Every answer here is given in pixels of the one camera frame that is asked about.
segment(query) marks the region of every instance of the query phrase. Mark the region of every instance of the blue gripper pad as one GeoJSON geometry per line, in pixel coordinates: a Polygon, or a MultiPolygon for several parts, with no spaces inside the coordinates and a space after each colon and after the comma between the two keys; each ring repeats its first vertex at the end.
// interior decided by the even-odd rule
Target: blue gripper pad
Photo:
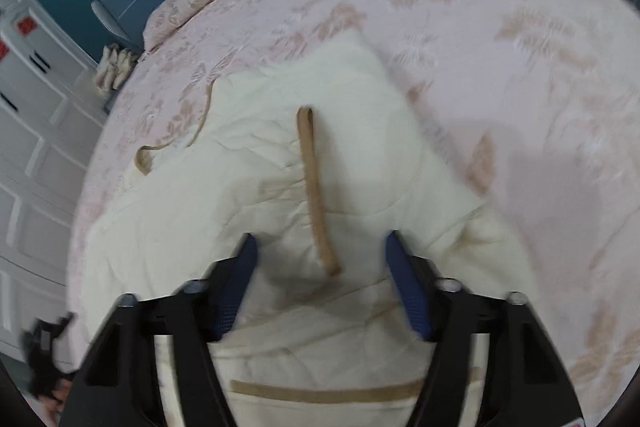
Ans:
{"type": "Polygon", "coordinates": [[[404,251],[396,232],[386,237],[385,258],[411,327],[423,340],[428,340],[431,323],[427,295],[414,274],[409,255],[404,251]]]}
{"type": "Polygon", "coordinates": [[[247,234],[242,247],[236,255],[225,289],[218,297],[216,322],[214,331],[219,338],[228,333],[234,325],[240,309],[244,292],[246,292],[251,275],[258,264],[258,244],[255,237],[247,234]]]}

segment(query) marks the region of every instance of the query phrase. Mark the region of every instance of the white wardrobe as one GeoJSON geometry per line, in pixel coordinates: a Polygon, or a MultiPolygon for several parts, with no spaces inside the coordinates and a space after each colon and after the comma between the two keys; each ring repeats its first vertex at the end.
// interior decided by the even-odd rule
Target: white wardrobe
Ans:
{"type": "Polygon", "coordinates": [[[22,329],[66,310],[70,227],[106,120],[94,71],[36,0],[0,0],[0,351],[14,359],[22,329]]]}

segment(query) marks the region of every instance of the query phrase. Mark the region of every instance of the pink bedspread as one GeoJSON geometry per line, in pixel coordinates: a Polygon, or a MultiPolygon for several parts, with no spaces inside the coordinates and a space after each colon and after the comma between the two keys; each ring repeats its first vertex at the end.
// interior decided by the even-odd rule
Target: pink bedspread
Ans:
{"type": "MultiPolygon", "coordinates": [[[[220,74],[300,57],[347,28],[388,64],[428,139],[519,229],[541,313],[596,425],[640,361],[640,19],[625,0],[198,6],[138,65],[105,127],[73,230],[70,309],[85,235],[135,150],[194,123],[220,74]]],[[[76,362],[88,341],[80,320],[76,362]]]]}

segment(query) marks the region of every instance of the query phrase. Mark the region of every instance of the cabinet handle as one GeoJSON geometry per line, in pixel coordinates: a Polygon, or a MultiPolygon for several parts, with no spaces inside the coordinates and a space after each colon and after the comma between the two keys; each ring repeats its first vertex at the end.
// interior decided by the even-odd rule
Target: cabinet handle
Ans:
{"type": "Polygon", "coordinates": [[[39,63],[37,63],[33,57],[30,56],[29,60],[31,61],[31,64],[36,66],[40,71],[42,71],[42,73],[47,74],[47,70],[39,65],[39,63]]]}
{"type": "Polygon", "coordinates": [[[49,66],[49,63],[44,58],[42,58],[38,52],[34,52],[34,53],[35,53],[36,57],[38,58],[38,60],[40,62],[42,62],[47,67],[47,70],[50,70],[51,66],[49,66]]]}
{"type": "Polygon", "coordinates": [[[15,103],[9,100],[2,92],[0,92],[0,98],[2,98],[2,101],[6,103],[6,105],[11,107],[15,112],[18,112],[18,108],[15,107],[15,103]]]}

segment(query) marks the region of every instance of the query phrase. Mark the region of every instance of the red sticker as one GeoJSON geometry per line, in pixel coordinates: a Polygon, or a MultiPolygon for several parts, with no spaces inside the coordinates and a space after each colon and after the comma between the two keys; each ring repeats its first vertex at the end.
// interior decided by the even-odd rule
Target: red sticker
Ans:
{"type": "Polygon", "coordinates": [[[0,60],[5,58],[9,54],[9,47],[0,41],[0,60]]]}
{"type": "Polygon", "coordinates": [[[38,27],[36,21],[33,20],[32,17],[25,17],[24,19],[19,21],[16,26],[23,37],[26,37],[38,27]]]}

